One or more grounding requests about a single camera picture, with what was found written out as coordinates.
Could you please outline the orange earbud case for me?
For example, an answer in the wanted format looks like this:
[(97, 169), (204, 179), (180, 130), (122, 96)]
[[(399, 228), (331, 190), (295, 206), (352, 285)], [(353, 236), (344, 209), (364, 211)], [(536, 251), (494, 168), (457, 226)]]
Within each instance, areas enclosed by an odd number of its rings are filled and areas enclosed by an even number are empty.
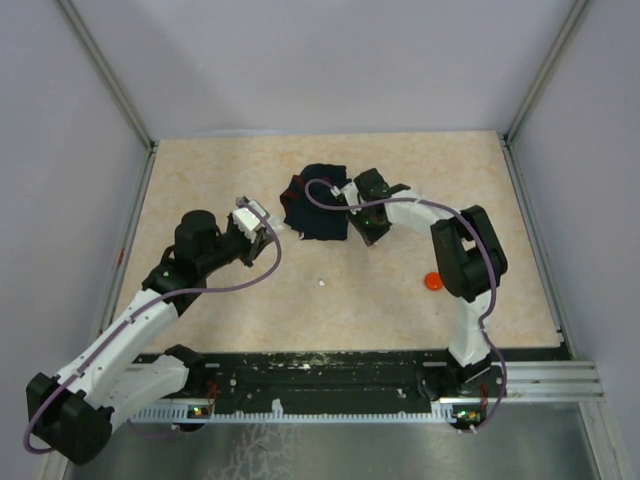
[(439, 291), (444, 287), (443, 281), (436, 271), (429, 272), (425, 275), (424, 284), (430, 291)]

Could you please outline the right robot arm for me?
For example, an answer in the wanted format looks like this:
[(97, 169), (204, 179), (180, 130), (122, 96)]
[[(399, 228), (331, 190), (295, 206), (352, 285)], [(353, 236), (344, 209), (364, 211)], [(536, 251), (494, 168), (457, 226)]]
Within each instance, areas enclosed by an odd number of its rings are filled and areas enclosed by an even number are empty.
[(428, 201), (404, 184), (388, 185), (375, 168), (336, 188), (334, 195), (351, 208), (348, 219), (368, 246), (394, 225), (432, 240), (437, 273), (456, 299), (448, 352), (457, 364), (447, 370), (447, 384), (458, 395), (473, 393), (482, 383), (478, 366), (491, 352), (486, 324), (496, 306), (501, 276), (508, 270), (486, 210), (474, 205), (456, 211)]

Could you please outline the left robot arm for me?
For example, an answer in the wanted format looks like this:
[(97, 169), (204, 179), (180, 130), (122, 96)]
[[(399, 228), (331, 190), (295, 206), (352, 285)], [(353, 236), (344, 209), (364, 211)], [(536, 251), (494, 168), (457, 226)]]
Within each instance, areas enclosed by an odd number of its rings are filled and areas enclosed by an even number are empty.
[(24, 449), (34, 455), (58, 452), (83, 465), (139, 411), (180, 391), (201, 394), (208, 373), (202, 356), (187, 347), (171, 347), (146, 367), (132, 363), (200, 295), (212, 293), (212, 273), (234, 261), (250, 267), (266, 246), (279, 243), (275, 220), (246, 197), (224, 230), (208, 211), (184, 214), (172, 245), (121, 315), (56, 374), (39, 373), (28, 383)]

